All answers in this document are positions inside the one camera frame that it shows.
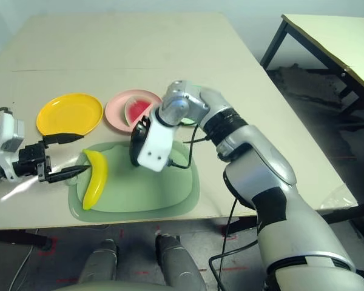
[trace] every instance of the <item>beige table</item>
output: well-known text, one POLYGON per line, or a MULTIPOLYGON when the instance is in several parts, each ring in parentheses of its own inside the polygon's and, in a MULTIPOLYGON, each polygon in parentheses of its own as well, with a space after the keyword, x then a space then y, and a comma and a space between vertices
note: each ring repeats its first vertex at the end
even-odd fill
POLYGON ((335 73, 359 99, 342 115, 364 109, 364 18, 322 15, 282 15, 283 21, 260 64, 267 69, 287 33, 335 73))
MULTIPOLYGON (((176 79, 221 91, 288 158, 299 191, 313 208, 356 205, 264 70, 217 13, 34 17, 0 54, 0 106, 10 106, 25 121, 24 144, 31 144, 41 138, 36 116, 54 97, 86 92, 105 104, 116 93, 132 88, 162 96, 176 79)), ((192 129, 180 129, 177 139, 188 139, 191 133, 192 129)), ((84 139, 53 145, 48 151, 53 166, 59 168, 74 164, 83 148, 124 139, 129 136, 102 122, 84 139)), ((234 197, 222 179, 225 164, 216 156, 210 142, 195 146, 200 200, 189 213, 166 219, 228 216, 234 197)), ((32 183, 28 178, 19 185, 0 183, 0 229, 89 224, 70 214, 67 200, 63 182, 32 183)), ((236 216, 254 214, 240 205, 235 210, 236 216)))

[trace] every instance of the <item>yellow plate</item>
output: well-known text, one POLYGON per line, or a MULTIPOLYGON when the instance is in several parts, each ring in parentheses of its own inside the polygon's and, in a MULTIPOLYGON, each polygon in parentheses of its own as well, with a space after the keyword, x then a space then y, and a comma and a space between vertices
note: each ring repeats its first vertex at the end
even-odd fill
POLYGON ((83 93, 62 95, 51 100, 39 112, 36 126, 42 135, 77 133, 86 135, 103 117, 103 106, 83 93))

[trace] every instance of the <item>watermelon slice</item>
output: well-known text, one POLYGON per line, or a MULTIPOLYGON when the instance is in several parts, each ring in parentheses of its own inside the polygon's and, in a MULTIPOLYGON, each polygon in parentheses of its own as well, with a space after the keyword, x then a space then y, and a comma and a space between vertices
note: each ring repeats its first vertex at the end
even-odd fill
POLYGON ((144 98, 130 98, 124 107, 124 116, 128 125, 133 124, 151 106, 151 101, 144 98))

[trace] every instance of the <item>yellow banana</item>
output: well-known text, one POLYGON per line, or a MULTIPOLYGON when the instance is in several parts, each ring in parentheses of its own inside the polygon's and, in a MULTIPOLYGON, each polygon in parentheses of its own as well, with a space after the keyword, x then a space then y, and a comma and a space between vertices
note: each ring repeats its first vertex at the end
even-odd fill
POLYGON ((108 163, 105 156, 94 150, 83 150, 92 165, 92 177, 83 200, 83 209, 89 210, 99 200, 108 176, 108 163))

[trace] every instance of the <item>pink plate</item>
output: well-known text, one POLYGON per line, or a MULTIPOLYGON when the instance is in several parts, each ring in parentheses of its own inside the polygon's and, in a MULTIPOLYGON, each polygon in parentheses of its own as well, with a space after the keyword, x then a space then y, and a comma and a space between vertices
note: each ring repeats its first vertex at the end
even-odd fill
POLYGON ((136 123, 142 118, 143 115, 149 115, 152 107, 156 104, 161 103, 162 100, 157 97, 154 93, 145 90, 128 90, 117 94, 113 97, 105 107, 105 117, 109 124, 114 128, 130 133, 135 127, 136 123), (145 111, 138 117, 138 119, 133 122, 130 126, 127 125, 126 119, 124 117, 124 107, 127 101, 132 98, 143 98, 151 101, 151 105, 145 109, 145 111))

